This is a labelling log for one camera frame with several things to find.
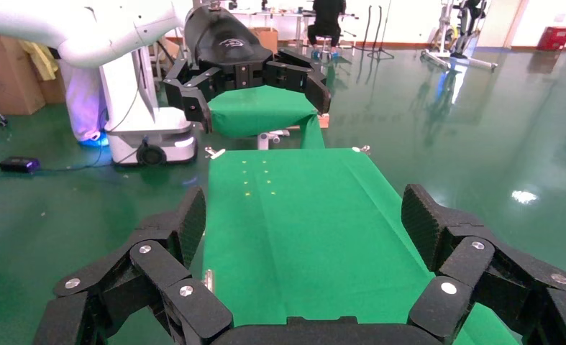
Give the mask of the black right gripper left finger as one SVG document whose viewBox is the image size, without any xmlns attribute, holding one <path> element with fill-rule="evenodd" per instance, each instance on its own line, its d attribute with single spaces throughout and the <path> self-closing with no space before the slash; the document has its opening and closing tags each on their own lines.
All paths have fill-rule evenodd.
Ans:
<svg viewBox="0 0 566 345">
<path fill-rule="evenodd" d="M 206 198 L 190 188 L 179 206 L 148 216 L 119 248 L 61 279 L 35 344 L 105 344 L 150 310 L 175 344 L 211 344 L 232 313 L 189 268 L 206 225 Z"/>
</svg>

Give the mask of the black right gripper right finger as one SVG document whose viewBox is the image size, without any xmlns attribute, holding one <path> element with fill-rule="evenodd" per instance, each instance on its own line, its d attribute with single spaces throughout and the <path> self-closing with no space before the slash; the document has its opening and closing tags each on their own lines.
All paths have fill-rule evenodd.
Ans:
<svg viewBox="0 0 566 345">
<path fill-rule="evenodd" d="M 451 344 L 481 304 L 524 344 L 566 344 L 566 271 L 504 243 L 419 184 L 405 187 L 401 221 L 434 274 L 408 313 L 410 326 Z"/>
</svg>

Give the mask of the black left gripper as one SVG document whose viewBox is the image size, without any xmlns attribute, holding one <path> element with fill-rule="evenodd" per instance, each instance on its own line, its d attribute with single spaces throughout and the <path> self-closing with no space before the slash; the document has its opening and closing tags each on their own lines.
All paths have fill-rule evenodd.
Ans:
<svg viewBox="0 0 566 345">
<path fill-rule="evenodd" d="M 332 102 L 320 63 L 292 50 L 273 52 L 224 8 L 190 10 L 184 27 L 192 64 L 178 58 L 165 76 L 168 104 L 183 111 L 187 121 L 213 132 L 209 102 L 225 91 L 272 86 L 302 93 L 319 114 Z"/>
</svg>

